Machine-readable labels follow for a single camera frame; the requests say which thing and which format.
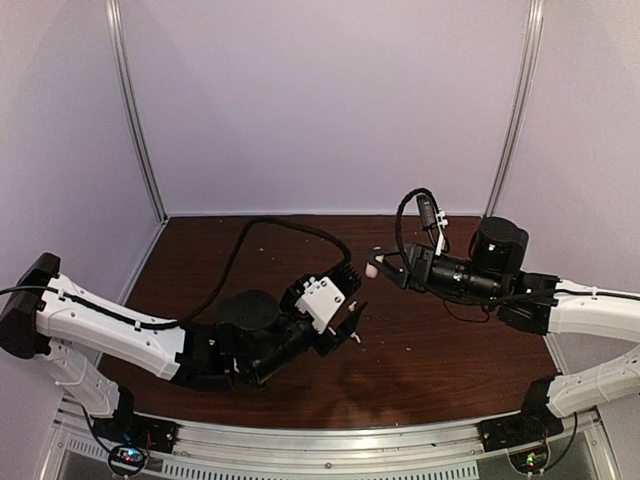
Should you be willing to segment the pink earbud charging case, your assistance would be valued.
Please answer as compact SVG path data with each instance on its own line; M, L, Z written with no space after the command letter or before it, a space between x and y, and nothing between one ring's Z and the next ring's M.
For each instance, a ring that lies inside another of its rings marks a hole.
M365 275L370 279L376 278L379 273L379 267L382 265L383 261L383 255L375 256L371 261L368 261L365 267Z

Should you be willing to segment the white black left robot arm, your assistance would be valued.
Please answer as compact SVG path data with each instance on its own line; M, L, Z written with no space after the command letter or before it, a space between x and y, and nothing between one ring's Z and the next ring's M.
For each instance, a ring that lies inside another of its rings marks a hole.
M236 382L261 387L286 364L313 349L326 356L355 337L363 306L351 265L294 283L282 299L249 290L220 301L210 325L154 318L99 297L42 254L18 284L4 290L1 348L45 362L54 383L87 413L104 419L123 444L137 442L144 424L130 393L104 377L75 350L80 344L199 392L225 392Z

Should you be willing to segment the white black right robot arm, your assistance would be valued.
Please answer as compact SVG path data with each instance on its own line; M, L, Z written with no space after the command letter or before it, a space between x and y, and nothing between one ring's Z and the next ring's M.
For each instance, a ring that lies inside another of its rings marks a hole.
M513 222L483 219L465 258L438 247L402 243L373 248L365 274L384 275L402 289L443 301L478 306L505 325L539 336L585 334L639 341L639 296L581 285L555 275L525 272L521 265L528 233ZM551 424L582 410L639 391L639 350L573 373L533 382L512 430L535 440Z

